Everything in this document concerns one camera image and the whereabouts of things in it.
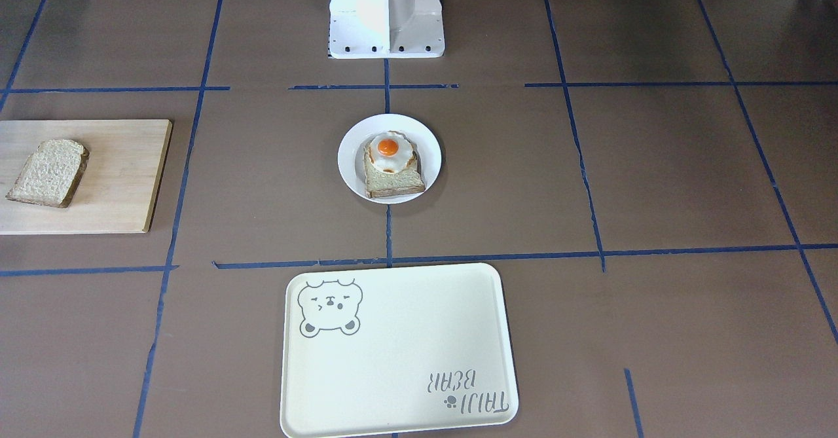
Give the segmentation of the brown bread slice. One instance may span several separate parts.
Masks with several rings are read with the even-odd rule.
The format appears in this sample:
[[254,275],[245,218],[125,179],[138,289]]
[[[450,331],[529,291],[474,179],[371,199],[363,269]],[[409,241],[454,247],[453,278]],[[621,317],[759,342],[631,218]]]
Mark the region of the brown bread slice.
[[7,200],[51,208],[68,208],[86,171],[88,149],[72,139],[39,144],[19,172]]

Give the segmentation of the bottom bread slice on plate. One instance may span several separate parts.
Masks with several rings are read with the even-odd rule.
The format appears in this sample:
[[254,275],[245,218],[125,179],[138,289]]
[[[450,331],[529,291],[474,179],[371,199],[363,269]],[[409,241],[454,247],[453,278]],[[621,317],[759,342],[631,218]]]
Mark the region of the bottom bread slice on plate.
[[374,164],[380,159],[381,157],[377,155],[377,149],[373,149],[372,145],[365,149],[365,196],[368,198],[419,194],[427,190],[415,151],[410,153],[407,166],[400,172],[383,172]]

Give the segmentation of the white round plate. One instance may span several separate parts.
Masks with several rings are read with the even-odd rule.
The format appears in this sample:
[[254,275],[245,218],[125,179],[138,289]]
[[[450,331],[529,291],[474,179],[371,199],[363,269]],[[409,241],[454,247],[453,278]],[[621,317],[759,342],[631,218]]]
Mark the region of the white round plate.
[[353,125],[338,147],[337,166],[347,187],[362,199],[378,204],[401,204],[416,199],[421,194],[371,198],[367,196],[365,190],[364,149],[375,136],[386,131],[404,134],[413,143],[422,179],[426,187],[430,189],[442,170],[444,161],[442,145],[430,128],[419,120],[401,114],[377,114]]

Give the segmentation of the fried egg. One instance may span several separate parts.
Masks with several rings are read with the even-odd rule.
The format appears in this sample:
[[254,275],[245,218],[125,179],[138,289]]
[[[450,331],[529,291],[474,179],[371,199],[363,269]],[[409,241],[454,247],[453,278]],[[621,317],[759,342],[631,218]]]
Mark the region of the fried egg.
[[366,147],[366,161],[380,173],[400,173],[415,158],[413,144],[404,134],[387,131],[374,136]]

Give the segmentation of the cream bear serving tray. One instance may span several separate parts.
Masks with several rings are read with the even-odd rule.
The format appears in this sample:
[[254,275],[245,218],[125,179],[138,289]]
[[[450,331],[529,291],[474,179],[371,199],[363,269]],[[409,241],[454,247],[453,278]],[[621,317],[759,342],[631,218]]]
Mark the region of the cream bear serving tray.
[[285,289],[285,435],[497,426],[519,408],[505,292],[493,266],[304,273]]

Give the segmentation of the wooden cutting board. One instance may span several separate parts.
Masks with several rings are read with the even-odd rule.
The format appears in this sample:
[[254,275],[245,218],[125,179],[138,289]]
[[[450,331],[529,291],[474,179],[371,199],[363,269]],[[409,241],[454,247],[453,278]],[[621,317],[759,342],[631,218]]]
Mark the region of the wooden cutting board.
[[6,194],[39,144],[72,139],[89,158],[68,208],[2,199],[4,235],[144,233],[156,194],[172,123],[166,119],[4,120],[2,193]]

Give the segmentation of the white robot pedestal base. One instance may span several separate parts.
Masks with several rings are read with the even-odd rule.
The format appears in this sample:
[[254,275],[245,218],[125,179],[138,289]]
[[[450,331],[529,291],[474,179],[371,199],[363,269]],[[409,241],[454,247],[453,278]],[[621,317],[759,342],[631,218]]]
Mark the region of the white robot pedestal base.
[[426,59],[444,54],[442,0],[330,0],[329,56]]

